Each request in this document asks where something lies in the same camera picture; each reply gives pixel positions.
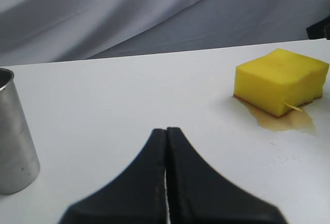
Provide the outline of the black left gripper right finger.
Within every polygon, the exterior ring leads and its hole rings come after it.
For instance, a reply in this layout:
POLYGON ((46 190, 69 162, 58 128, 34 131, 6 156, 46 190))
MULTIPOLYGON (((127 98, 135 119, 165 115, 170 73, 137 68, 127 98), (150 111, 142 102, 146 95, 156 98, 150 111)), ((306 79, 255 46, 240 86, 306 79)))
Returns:
POLYGON ((234 185, 167 128, 166 183, 171 223, 286 223, 279 209, 234 185))

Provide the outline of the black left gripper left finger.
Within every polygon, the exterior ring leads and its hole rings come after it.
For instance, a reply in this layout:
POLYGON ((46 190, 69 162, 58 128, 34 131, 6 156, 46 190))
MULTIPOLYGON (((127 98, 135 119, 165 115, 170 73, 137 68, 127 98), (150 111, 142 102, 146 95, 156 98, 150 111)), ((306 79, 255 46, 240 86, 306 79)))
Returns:
POLYGON ((154 129, 129 166, 68 207, 60 223, 167 223, 166 132, 154 129))

